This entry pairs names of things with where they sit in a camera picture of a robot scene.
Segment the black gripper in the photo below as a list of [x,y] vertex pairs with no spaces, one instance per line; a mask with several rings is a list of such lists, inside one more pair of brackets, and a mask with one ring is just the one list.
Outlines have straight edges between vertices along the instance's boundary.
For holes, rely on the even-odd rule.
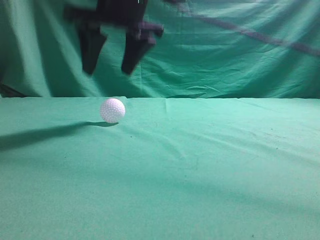
[[98,0],[95,8],[66,4],[63,17],[77,23],[82,70],[92,75],[100,52],[107,41],[101,33],[102,25],[125,30],[125,48],[121,70],[131,75],[144,55],[156,45],[157,37],[164,34],[164,26],[144,20],[147,0]]

